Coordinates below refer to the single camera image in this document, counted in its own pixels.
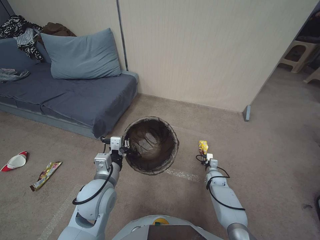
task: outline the plastic stool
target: plastic stool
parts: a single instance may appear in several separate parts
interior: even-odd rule
[[[304,46],[306,49],[304,51],[304,53],[301,55],[301,57],[299,58],[299,60],[297,62],[292,61],[292,60],[288,60],[285,59],[285,57],[287,56],[287,54],[295,47],[295,46]],[[288,49],[286,50],[286,52],[284,53],[284,55],[282,56],[281,60],[279,63],[284,63],[287,65],[291,65],[293,68],[291,70],[291,72],[293,73],[298,73],[300,72],[308,63],[312,62],[314,60],[314,58],[317,56],[317,53],[320,49],[320,44],[318,43],[308,43],[308,42],[301,42],[301,41],[297,41],[294,40],[290,46],[288,47]]]
[[[311,80],[317,79],[320,80],[320,67],[315,70],[309,77],[303,80],[305,83],[309,83]]]

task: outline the zebra print clothing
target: zebra print clothing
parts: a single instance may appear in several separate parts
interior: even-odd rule
[[[20,50],[24,51],[30,58],[35,56],[40,62],[42,62],[44,58],[35,45],[37,42],[36,38],[41,32],[42,27],[26,21],[20,15],[11,15],[0,27],[0,37],[14,38]]]

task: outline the wastebasket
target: wastebasket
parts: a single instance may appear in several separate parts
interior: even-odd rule
[[[178,152],[179,140],[172,127],[158,117],[143,117],[131,123],[123,134],[129,140],[128,164],[147,175],[168,169]]]

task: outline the gray mattress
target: gray mattress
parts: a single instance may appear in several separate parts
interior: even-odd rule
[[[53,79],[50,63],[28,67],[30,75],[0,84],[0,102],[80,123],[96,138],[111,131],[137,91],[132,75],[91,80]]]

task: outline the snack wrapper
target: snack wrapper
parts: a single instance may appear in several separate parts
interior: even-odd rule
[[[49,179],[49,177],[54,173],[61,163],[62,162],[49,163],[46,169],[41,172],[38,181],[30,186],[31,190],[34,192],[42,187],[42,185]]]
[[[208,144],[207,141],[200,140],[199,141],[199,152],[201,155],[206,155],[208,150]]]

